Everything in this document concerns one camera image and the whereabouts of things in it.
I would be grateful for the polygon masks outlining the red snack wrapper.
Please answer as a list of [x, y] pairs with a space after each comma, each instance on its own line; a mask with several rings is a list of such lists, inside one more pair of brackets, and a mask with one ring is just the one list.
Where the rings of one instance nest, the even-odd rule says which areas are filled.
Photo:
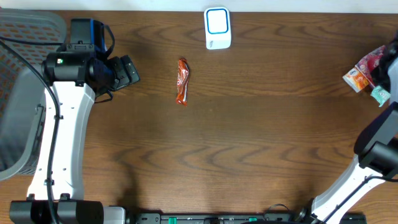
[[181, 58], [178, 60], [176, 104], [187, 106], [187, 87], [189, 79], [190, 70], [187, 60], [185, 58]]

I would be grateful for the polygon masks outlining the orange tissue pack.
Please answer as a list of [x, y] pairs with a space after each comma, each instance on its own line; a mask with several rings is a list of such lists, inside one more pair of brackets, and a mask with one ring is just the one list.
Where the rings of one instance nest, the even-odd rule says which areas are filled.
[[348, 73], [343, 75], [343, 80], [356, 92], [369, 85], [368, 79], [356, 68], [352, 68]]

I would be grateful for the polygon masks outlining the purple Carefree pad package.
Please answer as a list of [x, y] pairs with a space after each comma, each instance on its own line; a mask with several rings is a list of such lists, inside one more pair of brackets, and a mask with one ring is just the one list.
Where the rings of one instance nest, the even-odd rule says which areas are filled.
[[356, 65], [358, 69], [367, 79], [368, 83], [372, 88], [375, 87], [371, 72], [379, 65], [379, 61], [384, 54], [386, 46], [382, 45], [372, 52], [365, 55]]

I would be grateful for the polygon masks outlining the teal wipes packet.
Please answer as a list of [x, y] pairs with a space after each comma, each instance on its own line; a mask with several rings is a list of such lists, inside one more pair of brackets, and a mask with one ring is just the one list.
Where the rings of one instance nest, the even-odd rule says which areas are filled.
[[389, 100], [391, 94], [383, 89], [382, 86], [376, 86], [373, 88], [371, 96], [379, 103], [379, 107], [382, 107]]

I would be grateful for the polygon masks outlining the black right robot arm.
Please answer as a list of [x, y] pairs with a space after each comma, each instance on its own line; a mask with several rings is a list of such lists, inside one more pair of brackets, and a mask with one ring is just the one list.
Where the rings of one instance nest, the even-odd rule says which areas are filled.
[[297, 223], [339, 223], [370, 190], [397, 182], [397, 37], [371, 72], [373, 82], [390, 94], [389, 106], [358, 136], [349, 167], [294, 219]]

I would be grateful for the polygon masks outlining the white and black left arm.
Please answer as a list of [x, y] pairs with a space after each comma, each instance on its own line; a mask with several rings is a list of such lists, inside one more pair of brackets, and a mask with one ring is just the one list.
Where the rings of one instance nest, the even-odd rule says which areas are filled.
[[48, 54], [34, 74], [45, 88], [45, 123], [37, 169], [25, 200], [10, 204], [14, 223], [134, 222], [124, 207], [84, 198], [83, 149], [92, 106], [140, 79], [127, 55], [113, 57], [104, 42], [109, 26], [73, 19], [70, 41]]

